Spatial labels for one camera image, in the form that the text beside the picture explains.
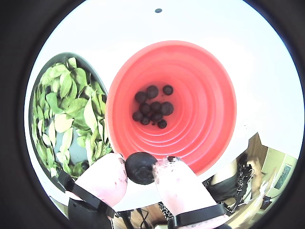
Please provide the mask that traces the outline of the pink-tipped gripper finger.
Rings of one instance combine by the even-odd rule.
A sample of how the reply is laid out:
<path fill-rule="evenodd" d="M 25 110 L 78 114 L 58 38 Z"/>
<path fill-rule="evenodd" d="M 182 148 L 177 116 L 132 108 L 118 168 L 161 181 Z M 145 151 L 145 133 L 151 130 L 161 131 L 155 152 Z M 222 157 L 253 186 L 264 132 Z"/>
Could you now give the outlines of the pink-tipped gripper finger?
<path fill-rule="evenodd" d="M 113 228 L 113 207 L 124 197 L 128 182 L 121 154 L 103 156 L 76 180 L 62 171 L 58 181 L 69 197 L 68 219 L 78 229 Z"/>
<path fill-rule="evenodd" d="M 206 219 L 194 224 L 177 222 L 175 229 L 214 229 L 226 225 L 228 216 L 217 214 L 212 207 L 217 203 L 201 183 L 197 175 L 179 158 L 166 157 L 156 162 L 152 174 L 162 203 L 174 217 L 182 213 L 206 209 Z"/>

